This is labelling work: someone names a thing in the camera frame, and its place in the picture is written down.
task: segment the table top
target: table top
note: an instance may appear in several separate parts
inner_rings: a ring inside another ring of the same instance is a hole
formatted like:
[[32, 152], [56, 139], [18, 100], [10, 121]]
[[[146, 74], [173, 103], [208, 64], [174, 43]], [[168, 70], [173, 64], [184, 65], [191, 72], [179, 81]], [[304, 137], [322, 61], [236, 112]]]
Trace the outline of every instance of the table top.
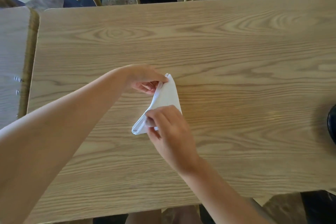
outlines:
[[[170, 73], [197, 148], [242, 196], [335, 187], [336, 3], [211, 0], [52, 9], [41, 15], [29, 111], [105, 72]], [[132, 90], [97, 124], [28, 223], [198, 202], [133, 124]]]
[[28, 7], [0, 10], [0, 129], [27, 112], [38, 24]]

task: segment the person's right hand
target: person's right hand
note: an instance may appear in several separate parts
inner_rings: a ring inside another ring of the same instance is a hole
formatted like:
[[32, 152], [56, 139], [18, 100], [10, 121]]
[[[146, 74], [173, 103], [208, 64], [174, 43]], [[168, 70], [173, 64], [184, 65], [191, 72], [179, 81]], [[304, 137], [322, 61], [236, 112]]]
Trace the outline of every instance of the person's right hand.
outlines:
[[145, 114], [154, 120], [158, 131], [147, 127], [149, 139], [159, 154], [179, 174], [186, 174], [197, 169], [197, 154], [194, 137], [187, 121], [174, 106], [159, 107]]

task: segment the folded fabric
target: folded fabric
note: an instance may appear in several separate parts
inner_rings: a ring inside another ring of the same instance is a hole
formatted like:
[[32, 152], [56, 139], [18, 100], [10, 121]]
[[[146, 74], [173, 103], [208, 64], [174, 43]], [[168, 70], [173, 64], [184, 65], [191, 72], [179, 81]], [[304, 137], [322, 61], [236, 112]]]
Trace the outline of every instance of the folded fabric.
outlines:
[[[179, 109], [179, 111], [182, 113], [175, 82], [170, 74], [166, 74], [166, 77], [169, 79], [169, 81], [166, 83], [159, 82], [159, 85], [157, 86], [154, 93], [152, 103], [146, 111], [161, 106], [175, 105], [175, 107]], [[145, 114], [143, 114], [140, 119], [134, 124], [132, 128], [132, 133], [135, 135], [146, 133], [145, 121], [146, 116]]]

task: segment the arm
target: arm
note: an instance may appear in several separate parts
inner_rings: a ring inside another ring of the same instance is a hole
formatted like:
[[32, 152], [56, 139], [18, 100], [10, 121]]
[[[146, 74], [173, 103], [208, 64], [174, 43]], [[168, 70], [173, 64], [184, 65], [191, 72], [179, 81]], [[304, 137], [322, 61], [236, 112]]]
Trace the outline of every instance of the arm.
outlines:
[[150, 110], [146, 116], [152, 118], [159, 129], [147, 128], [149, 139], [217, 224], [268, 223], [208, 162], [199, 157], [190, 128], [175, 106]]
[[148, 65], [112, 70], [0, 130], [0, 223], [22, 223], [121, 93], [167, 81]]

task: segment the white napkin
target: white napkin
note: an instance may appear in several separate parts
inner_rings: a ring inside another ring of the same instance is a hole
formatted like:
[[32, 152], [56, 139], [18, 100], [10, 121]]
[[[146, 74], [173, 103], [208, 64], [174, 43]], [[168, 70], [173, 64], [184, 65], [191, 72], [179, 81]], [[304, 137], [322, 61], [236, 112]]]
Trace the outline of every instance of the white napkin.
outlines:
[[[159, 85], [157, 86], [156, 91], [154, 93], [152, 103], [150, 104], [150, 106], [146, 111], [161, 106], [175, 105], [175, 107], [179, 109], [179, 111], [182, 113], [175, 82], [170, 74], [166, 74], [166, 77], [169, 79], [169, 81], [166, 83], [159, 82]], [[146, 133], [145, 121], [146, 116], [145, 114], [143, 114], [132, 127], [132, 133], [135, 135]]]

